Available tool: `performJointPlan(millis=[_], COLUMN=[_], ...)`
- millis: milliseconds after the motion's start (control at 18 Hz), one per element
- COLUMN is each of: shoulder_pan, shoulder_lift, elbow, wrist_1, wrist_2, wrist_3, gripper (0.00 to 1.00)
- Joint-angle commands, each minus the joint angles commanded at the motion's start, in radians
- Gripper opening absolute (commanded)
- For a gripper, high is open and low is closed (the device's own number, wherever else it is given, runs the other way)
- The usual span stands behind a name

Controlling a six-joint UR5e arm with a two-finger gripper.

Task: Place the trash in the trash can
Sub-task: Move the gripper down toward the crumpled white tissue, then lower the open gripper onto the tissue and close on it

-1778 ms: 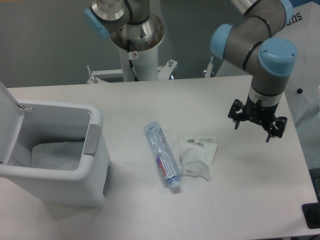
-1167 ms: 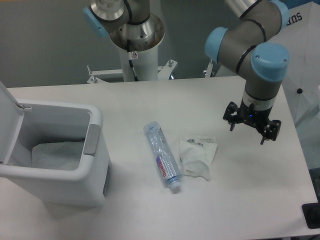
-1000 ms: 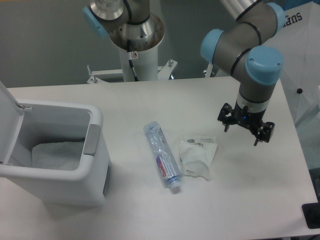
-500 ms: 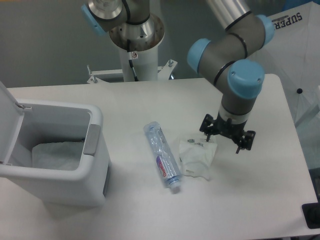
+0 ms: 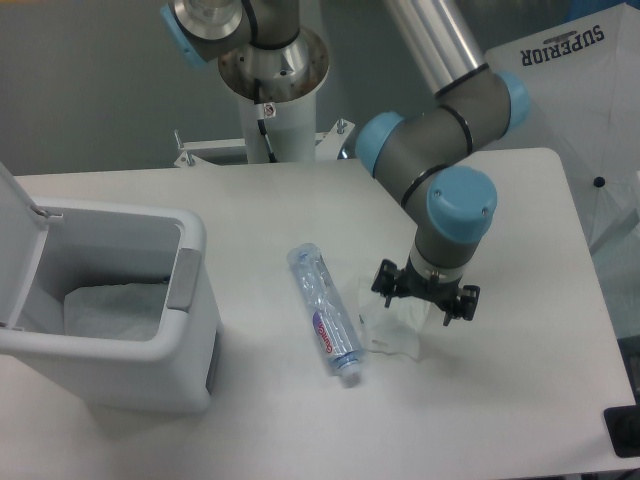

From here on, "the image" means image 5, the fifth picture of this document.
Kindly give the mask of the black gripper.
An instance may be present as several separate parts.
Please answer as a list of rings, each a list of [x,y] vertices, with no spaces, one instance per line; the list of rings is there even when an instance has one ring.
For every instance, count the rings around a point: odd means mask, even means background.
[[[433,275],[422,275],[408,260],[401,271],[389,259],[383,259],[374,276],[371,291],[384,299],[384,307],[389,308],[394,298],[415,297],[434,303],[443,309],[443,325],[452,320],[472,321],[480,297],[480,287],[464,285],[459,288],[461,278],[442,279]]]

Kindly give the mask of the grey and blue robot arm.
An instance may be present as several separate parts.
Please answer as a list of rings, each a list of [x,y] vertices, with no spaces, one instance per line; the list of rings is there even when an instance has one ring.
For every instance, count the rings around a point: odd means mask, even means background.
[[[438,105],[413,119],[382,113],[357,136],[356,156],[417,226],[406,265],[383,261],[372,288],[386,300],[426,300],[447,320],[471,320],[480,290],[462,276],[497,192],[463,160],[524,120],[528,93],[517,77],[491,71],[454,3],[390,1],[387,9]],[[237,97],[249,162],[314,159],[316,115],[289,108],[314,103],[329,60],[301,25],[298,2],[170,1],[160,14],[187,61],[216,63]]]

